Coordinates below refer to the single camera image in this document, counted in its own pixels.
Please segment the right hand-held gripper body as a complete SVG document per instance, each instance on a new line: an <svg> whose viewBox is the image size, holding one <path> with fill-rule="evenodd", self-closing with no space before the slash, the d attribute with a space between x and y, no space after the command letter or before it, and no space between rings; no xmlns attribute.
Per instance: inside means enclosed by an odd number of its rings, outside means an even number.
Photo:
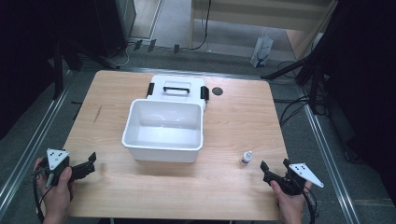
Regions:
<svg viewBox="0 0 396 224"><path fill-rule="evenodd" d="M320 188L324 187L324 183L310 170L305 163L292 163L290 168L295 172L294 176L281 176L282 180L277 182L283 192L287 195L294 196L302 194L305 183L310 182Z"/></svg>

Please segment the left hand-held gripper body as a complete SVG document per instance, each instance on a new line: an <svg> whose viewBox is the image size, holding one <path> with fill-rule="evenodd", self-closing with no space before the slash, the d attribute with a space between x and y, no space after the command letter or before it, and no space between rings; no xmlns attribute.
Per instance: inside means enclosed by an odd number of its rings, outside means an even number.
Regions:
<svg viewBox="0 0 396 224"><path fill-rule="evenodd" d="M45 180L44 187L55 187L66 167L69 166L69 152L64 149L48 148L46 157L35 168L35 184L42 177Z"/></svg>

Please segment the small white dropper bottle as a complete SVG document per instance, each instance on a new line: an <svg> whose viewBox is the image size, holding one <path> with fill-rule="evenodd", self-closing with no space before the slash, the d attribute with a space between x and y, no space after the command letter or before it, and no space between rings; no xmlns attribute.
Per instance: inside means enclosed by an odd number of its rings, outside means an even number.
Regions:
<svg viewBox="0 0 396 224"><path fill-rule="evenodd" d="M247 151L243 154L240 163L242 165L248 165L251 162L252 158L253 158L253 153L251 151Z"/></svg>

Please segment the white storage box with lid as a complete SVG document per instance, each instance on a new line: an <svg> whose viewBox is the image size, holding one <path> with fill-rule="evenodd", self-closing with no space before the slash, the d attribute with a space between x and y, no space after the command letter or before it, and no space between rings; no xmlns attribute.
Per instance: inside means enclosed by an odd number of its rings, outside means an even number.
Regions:
<svg viewBox="0 0 396 224"><path fill-rule="evenodd" d="M122 144L138 161L195 162L208 99L201 78L153 76L147 96L131 103Z"/></svg>

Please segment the person's right hand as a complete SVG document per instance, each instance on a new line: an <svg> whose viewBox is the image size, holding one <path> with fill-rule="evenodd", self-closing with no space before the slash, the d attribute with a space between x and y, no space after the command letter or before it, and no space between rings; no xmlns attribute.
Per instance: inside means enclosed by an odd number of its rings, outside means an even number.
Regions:
<svg viewBox="0 0 396 224"><path fill-rule="evenodd" d="M289 196L278 183L271 181L271 188L279 207L279 219L282 224L302 224L305 198L303 195Z"/></svg>

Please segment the person's left hand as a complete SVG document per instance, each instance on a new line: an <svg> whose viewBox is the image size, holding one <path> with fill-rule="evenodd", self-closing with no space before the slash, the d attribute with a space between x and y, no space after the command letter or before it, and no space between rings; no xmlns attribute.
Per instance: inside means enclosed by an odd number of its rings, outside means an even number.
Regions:
<svg viewBox="0 0 396 224"><path fill-rule="evenodd" d="M42 224L67 224L70 213L71 193L74 185L69 182L72 176L70 167L64 168L56 187L47 189L47 179L43 175L35 178L36 186L44 194L45 215Z"/></svg>

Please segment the black metal stand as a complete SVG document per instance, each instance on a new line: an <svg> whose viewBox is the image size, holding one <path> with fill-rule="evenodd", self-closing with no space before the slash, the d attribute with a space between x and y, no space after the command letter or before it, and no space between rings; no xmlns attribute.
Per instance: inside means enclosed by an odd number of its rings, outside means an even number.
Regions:
<svg viewBox="0 0 396 224"><path fill-rule="evenodd" d="M72 70L79 70L82 66L82 62L78 57L78 49L76 45L66 38L59 38L55 42L53 54L55 85L53 99L56 100L64 89L63 62L66 62L69 68Z"/></svg>
<svg viewBox="0 0 396 224"><path fill-rule="evenodd" d="M300 68L300 72L295 78L295 83L299 86L303 86L312 78L311 89L308 94L308 105L310 109L317 114L316 105L319 80L323 77L325 60L330 55L332 42L336 39L337 29L342 23L346 11L347 9L340 4L335 7L334 11L331 13L330 22L322 38L306 57L273 74L261 76L261 79L272 80Z"/></svg>

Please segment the white and blue bag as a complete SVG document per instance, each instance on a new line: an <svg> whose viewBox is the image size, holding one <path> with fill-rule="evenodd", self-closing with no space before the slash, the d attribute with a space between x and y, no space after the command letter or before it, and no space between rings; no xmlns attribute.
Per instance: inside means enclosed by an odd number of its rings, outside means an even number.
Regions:
<svg viewBox="0 0 396 224"><path fill-rule="evenodd" d="M262 35L257 38L255 48L250 58L253 67L264 67L267 64L274 40L264 30Z"/></svg>

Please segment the dark cabinet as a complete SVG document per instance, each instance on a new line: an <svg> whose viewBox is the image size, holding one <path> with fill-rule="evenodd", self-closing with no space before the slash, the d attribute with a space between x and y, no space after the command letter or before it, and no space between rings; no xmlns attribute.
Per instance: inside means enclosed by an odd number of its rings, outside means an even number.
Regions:
<svg viewBox="0 0 396 224"><path fill-rule="evenodd" d="M125 49L134 27L134 0L94 0L99 21L100 54L112 57Z"/></svg>

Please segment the metal floor rail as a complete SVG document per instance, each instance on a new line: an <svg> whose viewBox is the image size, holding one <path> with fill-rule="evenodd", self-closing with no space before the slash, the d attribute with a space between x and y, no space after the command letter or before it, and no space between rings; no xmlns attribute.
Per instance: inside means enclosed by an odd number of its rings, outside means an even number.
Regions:
<svg viewBox="0 0 396 224"><path fill-rule="evenodd" d="M341 173L339 163L345 161L344 147L332 121L321 112L316 115L308 104L304 104L310 131L314 136L317 148L314 159L306 163L324 187L314 188L319 223L328 224L361 224L361 218Z"/></svg>
<svg viewBox="0 0 396 224"><path fill-rule="evenodd" d="M31 163L58 115L76 72L64 74L64 89L53 99L53 85L44 91L0 140L0 220L7 213Z"/></svg>

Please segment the light wooden furniture frame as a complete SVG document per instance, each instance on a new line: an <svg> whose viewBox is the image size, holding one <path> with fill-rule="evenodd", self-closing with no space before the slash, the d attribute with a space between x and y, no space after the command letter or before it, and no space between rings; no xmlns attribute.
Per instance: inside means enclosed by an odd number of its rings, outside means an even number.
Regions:
<svg viewBox="0 0 396 224"><path fill-rule="evenodd" d="M205 19L285 29L297 60L304 57L318 33L326 29L337 0L191 0L193 22Z"/></svg>

